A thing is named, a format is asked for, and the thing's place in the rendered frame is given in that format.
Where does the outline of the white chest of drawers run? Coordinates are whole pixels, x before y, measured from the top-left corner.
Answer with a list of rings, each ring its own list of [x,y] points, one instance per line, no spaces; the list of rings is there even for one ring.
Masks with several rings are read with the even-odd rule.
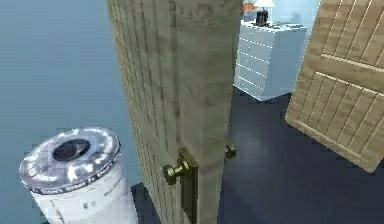
[[[260,27],[242,21],[233,85],[259,101],[292,92],[306,32],[301,24]]]

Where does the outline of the orange box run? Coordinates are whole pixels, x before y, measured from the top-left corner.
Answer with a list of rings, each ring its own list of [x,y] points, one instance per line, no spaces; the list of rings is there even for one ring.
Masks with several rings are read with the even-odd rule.
[[[257,9],[258,7],[255,6],[253,2],[246,2],[242,6],[242,14],[245,14],[246,12],[251,12]]]

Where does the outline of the light wooden slatted door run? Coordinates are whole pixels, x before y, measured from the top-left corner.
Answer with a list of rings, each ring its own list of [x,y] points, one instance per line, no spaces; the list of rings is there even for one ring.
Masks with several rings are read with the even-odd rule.
[[[285,119],[371,173],[384,160],[384,0],[321,0]]]

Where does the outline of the white shade table lamp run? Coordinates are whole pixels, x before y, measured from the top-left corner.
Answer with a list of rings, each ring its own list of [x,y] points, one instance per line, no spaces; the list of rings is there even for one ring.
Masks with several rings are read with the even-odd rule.
[[[269,10],[275,7],[273,0],[256,0],[254,6],[258,9],[256,14],[256,25],[259,27],[269,27],[272,21],[269,18]]]

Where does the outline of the light wooden room door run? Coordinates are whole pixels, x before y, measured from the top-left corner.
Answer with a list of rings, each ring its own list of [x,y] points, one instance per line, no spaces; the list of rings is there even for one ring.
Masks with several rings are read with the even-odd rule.
[[[190,224],[165,165],[198,164],[197,224],[217,224],[242,0],[106,0],[139,167],[161,224]]]

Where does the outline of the white round trash bin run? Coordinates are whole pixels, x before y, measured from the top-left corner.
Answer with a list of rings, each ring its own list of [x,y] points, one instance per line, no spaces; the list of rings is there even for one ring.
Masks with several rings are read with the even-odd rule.
[[[20,162],[19,177],[49,224],[138,224],[121,143],[107,128],[48,138]]]

